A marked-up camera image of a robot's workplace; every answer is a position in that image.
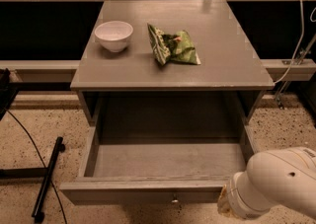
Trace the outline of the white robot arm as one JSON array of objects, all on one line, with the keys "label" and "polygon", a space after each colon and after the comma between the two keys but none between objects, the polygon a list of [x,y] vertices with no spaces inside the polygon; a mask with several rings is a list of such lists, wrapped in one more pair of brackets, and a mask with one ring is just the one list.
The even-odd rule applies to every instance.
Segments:
[{"label": "white robot arm", "polygon": [[218,213],[257,219],[283,205],[316,218],[316,152],[307,147],[253,155],[244,172],[234,174],[217,201]]}]

